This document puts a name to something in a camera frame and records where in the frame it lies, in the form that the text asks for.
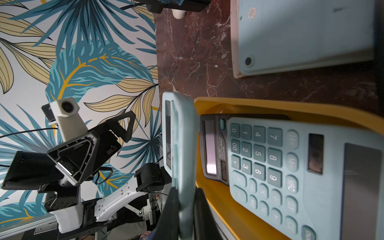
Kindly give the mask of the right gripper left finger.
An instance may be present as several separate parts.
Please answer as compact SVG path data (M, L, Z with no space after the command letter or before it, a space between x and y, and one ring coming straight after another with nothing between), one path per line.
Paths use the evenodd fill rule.
M175 187L170 189L165 207L157 224L153 240L179 239L179 193Z

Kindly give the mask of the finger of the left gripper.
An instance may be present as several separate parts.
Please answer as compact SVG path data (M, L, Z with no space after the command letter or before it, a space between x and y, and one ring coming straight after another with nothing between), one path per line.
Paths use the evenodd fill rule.
M120 120L128 119L128 127L123 128ZM125 143L128 143L133 134L134 123L136 121L136 114L133 111L112 117L97 126L97 129L102 133L112 131L118 138L121 138Z

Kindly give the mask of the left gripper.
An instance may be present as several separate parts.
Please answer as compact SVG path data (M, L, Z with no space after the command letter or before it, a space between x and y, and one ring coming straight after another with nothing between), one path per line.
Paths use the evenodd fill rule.
M64 181L77 187L94 176L121 148L112 132L95 131L64 142L47 153L18 151L2 183L3 190L37 190Z

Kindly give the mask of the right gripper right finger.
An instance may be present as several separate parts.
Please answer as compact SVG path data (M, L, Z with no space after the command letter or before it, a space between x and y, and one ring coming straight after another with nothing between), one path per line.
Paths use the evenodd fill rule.
M197 188L194 199L195 240L222 240L203 189Z

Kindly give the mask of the yellow plastic tray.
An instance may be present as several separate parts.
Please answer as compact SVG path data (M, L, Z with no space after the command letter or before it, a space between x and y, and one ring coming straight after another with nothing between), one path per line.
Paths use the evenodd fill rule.
M195 107L197 185L237 239L383 239L383 117L231 98Z

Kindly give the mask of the light blue calculator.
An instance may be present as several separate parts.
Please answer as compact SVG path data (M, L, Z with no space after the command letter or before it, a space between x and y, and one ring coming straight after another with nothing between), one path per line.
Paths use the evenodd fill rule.
M231 118L233 199L293 240L384 237L384 137L370 130Z
M194 100L175 92L162 95L164 167L179 194L179 239L194 237L197 143L200 121Z

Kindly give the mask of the black desktop calculator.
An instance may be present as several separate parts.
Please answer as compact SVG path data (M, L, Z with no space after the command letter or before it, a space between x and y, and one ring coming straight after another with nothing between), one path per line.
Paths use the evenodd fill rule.
M276 114L207 114L200 116L200 153L204 177L229 184L228 175L228 127L232 117L290 120L286 115Z

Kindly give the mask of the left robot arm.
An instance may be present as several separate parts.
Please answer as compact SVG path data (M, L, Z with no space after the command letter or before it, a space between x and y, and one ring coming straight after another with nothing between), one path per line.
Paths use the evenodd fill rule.
M125 205L171 182L164 167L147 163L113 194L83 202L81 183L106 169L104 163L121 148L118 138L132 138L136 115L127 112L92 129L76 112L58 114L56 120L69 139L45 153L16 152L2 188L46 194L44 208L55 216L61 240L96 232Z

